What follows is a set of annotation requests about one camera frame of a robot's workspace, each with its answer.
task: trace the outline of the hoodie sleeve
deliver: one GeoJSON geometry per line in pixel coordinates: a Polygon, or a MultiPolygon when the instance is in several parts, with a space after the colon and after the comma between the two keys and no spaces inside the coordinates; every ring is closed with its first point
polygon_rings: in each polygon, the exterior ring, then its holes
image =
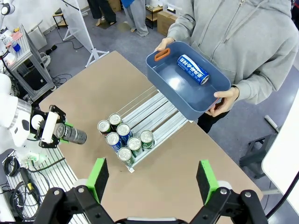
{"type": "Polygon", "coordinates": [[[168,31],[167,37],[175,41],[185,41],[189,38],[195,27],[194,0],[185,0],[183,5],[184,14],[177,18],[168,31]]]}
{"type": "Polygon", "coordinates": [[[240,90],[236,101],[245,99],[252,104],[259,104],[278,91],[289,74],[298,51],[298,34],[290,38],[278,49],[276,54],[260,66],[249,78],[233,86],[240,90]]]}

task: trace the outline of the hand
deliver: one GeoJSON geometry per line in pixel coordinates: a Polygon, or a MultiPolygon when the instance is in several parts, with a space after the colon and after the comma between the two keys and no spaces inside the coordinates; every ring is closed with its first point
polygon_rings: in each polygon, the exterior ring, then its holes
{"type": "Polygon", "coordinates": [[[159,44],[158,47],[156,47],[155,51],[162,51],[165,50],[166,46],[168,44],[171,44],[174,42],[174,39],[172,37],[166,37],[162,40],[162,42],[159,44]]]}
{"type": "Polygon", "coordinates": [[[211,107],[206,113],[210,116],[217,117],[219,114],[227,112],[231,105],[238,99],[240,91],[237,87],[231,87],[228,91],[214,93],[216,98],[222,98],[220,104],[211,107]]]}

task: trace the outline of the hoodie drawstring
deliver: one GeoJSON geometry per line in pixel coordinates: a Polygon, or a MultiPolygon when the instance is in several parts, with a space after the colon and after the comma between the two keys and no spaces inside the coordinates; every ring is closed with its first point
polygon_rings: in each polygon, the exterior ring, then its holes
{"type": "Polygon", "coordinates": [[[224,2],[224,0],[222,0],[221,3],[218,5],[218,7],[216,7],[216,9],[213,11],[213,13],[210,14],[210,17],[209,17],[209,19],[208,19],[208,21],[207,21],[207,23],[206,23],[206,25],[205,25],[202,33],[201,33],[201,36],[199,38],[198,45],[200,45],[202,43],[202,41],[203,41],[203,39],[204,39],[204,37],[206,35],[207,28],[210,25],[210,22],[212,21],[214,15],[216,14],[217,10],[219,9],[220,5],[222,5],[223,2],[224,2]]]}
{"type": "Polygon", "coordinates": [[[234,33],[256,12],[256,10],[264,3],[268,2],[269,0],[263,0],[262,2],[260,2],[254,10],[252,10],[252,12],[250,12],[241,22],[239,22],[238,25],[236,25],[233,29],[231,29],[231,31],[227,34],[227,36],[225,37],[224,43],[226,41],[228,41],[232,35],[234,35],[234,33]]]}

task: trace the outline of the plastic bottle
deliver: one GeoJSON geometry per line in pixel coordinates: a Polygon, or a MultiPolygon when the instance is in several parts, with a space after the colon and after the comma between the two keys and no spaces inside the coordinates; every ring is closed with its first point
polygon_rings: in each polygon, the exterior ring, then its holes
{"type": "Polygon", "coordinates": [[[11,46],[13,47],[13,49],[18,52],[21,49],[21,46],[18,44],[17,41],[12,41],[11,46]]]}

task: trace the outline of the person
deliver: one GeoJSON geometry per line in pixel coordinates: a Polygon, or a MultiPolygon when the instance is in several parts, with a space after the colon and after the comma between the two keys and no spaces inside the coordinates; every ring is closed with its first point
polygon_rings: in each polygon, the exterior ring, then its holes
{"type": "Polygon", "coordinates": [[[214,94],[221,103],[199,118],[206,133],[235,102],[259,104],[279,90],[299,45],[289,0],[185,0],[183,14],[156,50],[187,40],[232,84],[214,94]]]}
{"type": "Polygon", "coordinates": [[[131,32],[146,36],[149,31],[145,25],[145,0],[121,0],[131,32]]]}
{"type": "Polygon", "coordinates": [[[292,20],[299,30],[299,0],[296,0],[292,9],[292,20]]]}
{"type": "Polygon", "coordinates": [[[96,26],[99,26],[102,19],[102,12],[105,16],[106,21],[113,25],[116,23],[116,15],[109,5],[108,0],[87,0],[90,11],[92,12],[93,18],[98,19],[96,26]]]}

